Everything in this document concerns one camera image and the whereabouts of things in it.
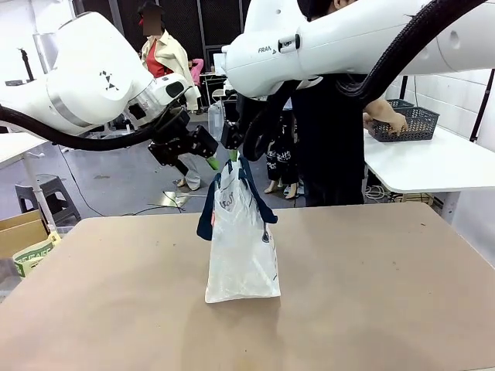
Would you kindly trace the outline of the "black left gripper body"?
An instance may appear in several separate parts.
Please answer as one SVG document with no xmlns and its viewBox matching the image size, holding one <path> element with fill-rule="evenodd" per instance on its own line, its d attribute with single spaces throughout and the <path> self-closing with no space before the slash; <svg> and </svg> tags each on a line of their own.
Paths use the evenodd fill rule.
<svg viewBox="0 0 495 371">
<path fill-rule="evenodd" d="M 148 150 L 160 165 L 178 167 L 180 155 L 210 158 L 216 153 L 218 143 L 210 132 L 202 125 L 190 131 L 189 120 L 185 110 L 168 110 L 153 124 Z"/>
</svg>

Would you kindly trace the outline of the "person's left hand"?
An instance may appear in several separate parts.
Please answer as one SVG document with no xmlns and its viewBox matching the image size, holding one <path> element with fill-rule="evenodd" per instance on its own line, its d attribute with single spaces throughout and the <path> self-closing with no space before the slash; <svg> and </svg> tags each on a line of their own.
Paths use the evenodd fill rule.
<svg viewBox="0 0 495 371">
<path fill-rule="evenodd" d="M 384 122 L 390 126 L 391 134 L 400 135 L 403 131 L 408 130 L 408 123 L 404 115 L 395 111 L 386 112 L 376 117 L 376 120 Z"/>
</svg>

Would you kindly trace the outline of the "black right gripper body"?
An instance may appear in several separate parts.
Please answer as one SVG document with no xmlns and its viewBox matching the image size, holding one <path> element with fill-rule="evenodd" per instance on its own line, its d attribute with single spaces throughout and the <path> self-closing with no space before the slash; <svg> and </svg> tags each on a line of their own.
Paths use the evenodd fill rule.
<svg viewBox="0 0 495 371">
<path fill-rule="evenodd" d="M 237 150 L 244 142 L 244 132 L 239 121 L 225 121 L 220 138 L 221 144 L 227 150 Z"/>
</svg>

